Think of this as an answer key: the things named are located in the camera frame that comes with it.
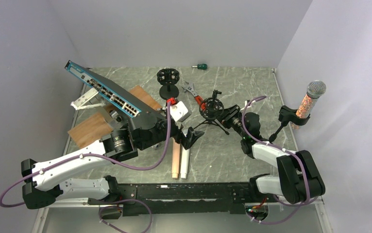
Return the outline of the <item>white microphone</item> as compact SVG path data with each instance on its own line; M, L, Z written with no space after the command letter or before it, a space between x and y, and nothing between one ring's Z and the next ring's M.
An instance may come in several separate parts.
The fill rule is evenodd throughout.
M188 175L188 166L189 166L189 149L182 147L181 152L181 162L180 162L180 178L186 179Z

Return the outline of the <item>black mini tripod stand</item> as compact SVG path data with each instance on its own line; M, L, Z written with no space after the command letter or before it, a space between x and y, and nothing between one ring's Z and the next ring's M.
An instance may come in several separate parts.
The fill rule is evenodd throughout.
M204 121L199 123L193 129L197 129L199 126L207 124L220 127L227 135L230 133L222 126L222 124L217 119L224 112L223 103L217 98L218 95L222 94L221 91L213 90L212 96L204 99L199 107L200 115L204 118Z

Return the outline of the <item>black shock mount desk stand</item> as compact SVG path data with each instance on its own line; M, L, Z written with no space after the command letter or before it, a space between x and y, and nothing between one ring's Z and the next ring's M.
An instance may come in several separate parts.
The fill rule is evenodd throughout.
M163 68L156 74L157 81L162 85L159 89L159 95L162 99L177 98L179 89L176 87L180 79L180 72L174 68Z

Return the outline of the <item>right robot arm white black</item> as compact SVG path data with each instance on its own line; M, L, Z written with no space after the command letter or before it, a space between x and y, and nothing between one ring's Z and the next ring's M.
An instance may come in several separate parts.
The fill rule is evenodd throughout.
M248 196L251 200L260 201L266 195L276 195L284 197L290 204L297 204L325 194L325 184L311 153L279 149L267 141L260 134L258 114L244 114L235 105L225 109L217 120L241 136L244 154L278 170L276 176L265 173L250 178Z

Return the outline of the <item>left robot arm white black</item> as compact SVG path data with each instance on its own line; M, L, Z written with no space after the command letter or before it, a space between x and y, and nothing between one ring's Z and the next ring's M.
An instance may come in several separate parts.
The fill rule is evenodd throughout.
M140 150L160 142L165 142L163 152L166 153L171 139L186 149L191 148L204 133L192 127L184 133L181 122L175 119L176 115L173 112L166 115L157 112L139 114L129 118L121 129L83 149L46 162L22 161L21 173L25 179L23 203L28 209L40 209L56 201L73 198L90 198L108 204L122 200L122 191L113 176L94 180L74 179L73 176L111 164L131 170L152 170L162 163L163 156L149 167L131 166L125 161L137 157Z

